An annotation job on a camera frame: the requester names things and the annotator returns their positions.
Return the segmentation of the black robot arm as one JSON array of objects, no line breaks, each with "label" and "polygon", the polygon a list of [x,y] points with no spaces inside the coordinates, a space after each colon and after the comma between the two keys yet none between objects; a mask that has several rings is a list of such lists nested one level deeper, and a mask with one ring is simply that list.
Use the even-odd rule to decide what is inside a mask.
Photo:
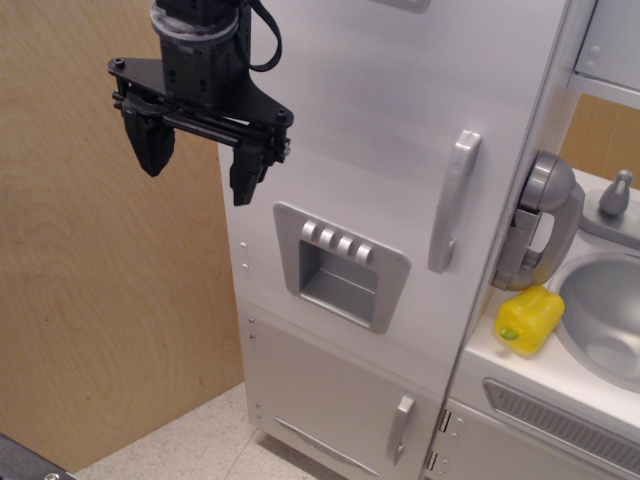
[{"label": "black robot arm", "polygon": [[233,202],[251,202],[256,186],[289,153],[293,113],[261,91],[252,72],[273,69],[282,51],[264,64],[251,62],[252,17],[280,29],[259,1],[155,1],[151,24],[159,37],[158,59],[116,57],[114,106],[139,165],[160,174],[174,153],[175,133],[185,131],[233,149]]}]

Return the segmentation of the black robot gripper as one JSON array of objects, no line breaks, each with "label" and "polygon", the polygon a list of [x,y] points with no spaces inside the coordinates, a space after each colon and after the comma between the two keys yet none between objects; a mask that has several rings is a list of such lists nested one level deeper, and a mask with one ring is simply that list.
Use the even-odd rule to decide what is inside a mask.
[{"label": "black robot gripper", "polygon": [[212,32],[156,31],[160,58],[115,57],[107,66],[117,82],[114,105],[140,167],[151,177],[160,174],[174,153],[177,129],[231,145],[233,204],[249,205],[267,170],[290,149],[292,112],[250,77],[274,68],[282,51],[251,64],[251,27],[240,20]]}]

